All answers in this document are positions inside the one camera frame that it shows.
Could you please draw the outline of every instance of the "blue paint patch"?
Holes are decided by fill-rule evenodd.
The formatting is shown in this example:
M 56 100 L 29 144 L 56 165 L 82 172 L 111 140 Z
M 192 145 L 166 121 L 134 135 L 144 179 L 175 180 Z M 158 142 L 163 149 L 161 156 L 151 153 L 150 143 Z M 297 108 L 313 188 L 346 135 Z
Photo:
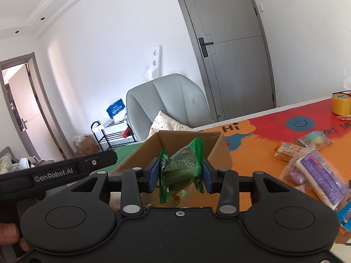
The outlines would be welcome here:
M 234 135 L 226 136 L 225 139 L 228 142 L 229 151 L 234 151 L 234 150 L 238 149 L 239 146 L 241 145 L 241 140 L 244 137 L 247 137 L 249 135 L 252 135 L 252 133 L 247 133 L 247 134 L 236 133 Z
M 307 117 L 293 117 L 285 123 L 288 129 L 295 132 L 305 132 L 315 127 L 315 121 Z

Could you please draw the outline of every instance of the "human hand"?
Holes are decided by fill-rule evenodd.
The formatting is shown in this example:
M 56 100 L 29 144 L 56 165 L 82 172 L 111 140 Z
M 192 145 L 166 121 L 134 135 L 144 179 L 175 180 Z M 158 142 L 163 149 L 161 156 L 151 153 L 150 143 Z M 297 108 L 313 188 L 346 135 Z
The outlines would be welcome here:
M 26 240 L 20 238 L 20 232 L 15 224 L 0 223 L 0 245 L 12 245 L 17 242 L 24 251 L 29 251 Z

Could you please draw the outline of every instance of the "green plastic wrapper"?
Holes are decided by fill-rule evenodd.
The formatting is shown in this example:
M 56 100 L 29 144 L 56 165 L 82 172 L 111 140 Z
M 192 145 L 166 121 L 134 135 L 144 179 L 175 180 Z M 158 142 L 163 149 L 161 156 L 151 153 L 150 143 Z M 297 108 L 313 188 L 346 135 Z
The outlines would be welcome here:
M 160 202 L 171 199 L 176 194 L 185 195 L 184 189 L 194 183 L 198 192 L 204 193 L 202 185 L 202 161 L 204 158 L 204 139 L 197 137 L 189 145 L 177 151 L 171 157 L 164 149 L 160 154 Z

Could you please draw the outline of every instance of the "doorway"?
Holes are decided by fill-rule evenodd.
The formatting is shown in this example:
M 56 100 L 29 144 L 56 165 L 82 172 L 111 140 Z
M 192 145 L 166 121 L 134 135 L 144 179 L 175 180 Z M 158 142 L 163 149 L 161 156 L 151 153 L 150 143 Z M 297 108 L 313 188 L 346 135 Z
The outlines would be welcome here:
M 253 0 L 178 0 L 212 120 L 275 107 L 273 72 Z
M 73 158 L 40 79 L 34 53 L 0 63 L 1 87 L 27 153 L 55 162 Z

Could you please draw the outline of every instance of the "door frame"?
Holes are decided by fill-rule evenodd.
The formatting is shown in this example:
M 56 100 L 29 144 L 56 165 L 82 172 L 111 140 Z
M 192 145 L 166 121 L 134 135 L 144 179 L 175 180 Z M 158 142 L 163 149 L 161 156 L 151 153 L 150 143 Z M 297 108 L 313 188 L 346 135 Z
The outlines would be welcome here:
M 48 100 L 48 97 L 46 95 L 44 85 L 43 85 L 42 79 L 40 77 L 38 65 L 36 63 L 36 57 L 35 57 L 34 52 L 27 54 L 27 55 L 22 55 L 19 57 L 15 57 L 12 59 L 1 61 L 0 62 L 0 71 L 5 70 L 5 69 L 10 68 L 10 67 L 20 65 L 20 64 L 28 63 L 31 59 L 33 61 L 35 72 L 30 72 L 27 64 L 25 64 L 25 66 L 27 68 L 27 72 L 29 73 L 28 77 L 29 77 L 30 85 L 32 87 L 33 94 L 36 97 L 36 102 L 38 104 L 40 113 L 44 119 L 44 122 L 45 122 L 45 124 L 50 132 L 52 139 L 54 140 L 54 142 L 55 142 L 57 148 L 59 149 L 59 152 L 61 153 L 64 160 L 74 158 L 73 150 L 72 150 L 71 146 L 69 145 L 66 137 L 63 134 L 63 131 L 62 131 L 62 129 L 61 129 L 56 117 L 55 117 L 55 114 L 52 110 L 52 107 L 51 107 L 50 102 Z M 32 78 L 33 74 L 35 75 L 34 78 L 36 78 L 37 82 L 33 82 L 33 78 Z M 0 74 L 0 83 L 1 83 L 2 92 L 4 94 L 5 102 L 6 102 L 8 111 L 10 113 L 12 122 L 16 128 L 16 131 L 17 131 L 26 151 L 28 152 L 29 155 L 31 155 L 33 153 L 34 147 L 31 143 L 29 137 L 26 134 L 23 134 L 20 131 L 20 128 L 18 127 L 15 115 L 11 109 L 10 100 L 9 100 L 7 92 L 6 92 L 5 82 L 4 82 L 4 78 L 3 78 L 2 74 Z M 41 95 L 42 101 L 40 101 L 40 98 L 38 97 L 38 93 Z
M 264 28 L 263 28 L 261 16 L 259 15 L 259 12 L 258 12 L 257 4 L 256 4 L 255 0 L 251 0 L 251 1 L 252 1 L 252 6 L 254 7 L 255 12 L 257 13 L 257 20 L 258 20 L 258 24 L 260 26 L 261 33 L 262 33 L 262 38 L 263 38 L 263 42 L 264 42 L 264 46 L 265 46 L 265 50 L 266 50 L 267 61 L 268 61 L 270 79 L 271 79 L 272 94 L 273 94 L 273 106 L 276 107 L 277 106 L 276 89 L 275 89 L 275 85 L 274 85 L 273 67 L 272 67 L 272 62 L 271 62 L 271 56 L 270 56 L 269 49 L 268 49 L 266 34 L 264 32 Z M 212 89 L 210 86 L 210 81 L 209 81 L 208 74 L 207 74 L 207 70 L 206 70 L 205 63 L 204 63 L 204 58 L 202 56 L 201 48 L 200 48 L 200 45 L 198 43 L 195 29 L 194 29 L 194 23 L 200 23 L 200 20 L 197 20 L 197 19 L 192 20 L 190 17 L 188 6 L 195 7 L 195 5 L 188 5 L 187 6 L 185 3 L 185 0 L 178 0 L 178 2 L 180 5 L 180 8 L 181 8 L 181 12 L 183 13 L 185 24 L 186 24 L 186 27 L 188 29 L 190 40 L 191 40 L 191 43 L 193 45 L 193 49 L 195 52 L 196 60 L 197 60 L 197 63 L 199 65 L 202 82 L 204 84 L 205 93 L 206 93 L 206 96 L 208 99 L 208 105 L 210 107 L 211 118 L 212 118 L 213 122 L 218 122 L 218 113 L 216 112 L 216 109 L 215 109 L 215 101 L 213 98 L 213 94 L 220 96 L 219 88 L 218 88 L 218 92 L 212 92 Z

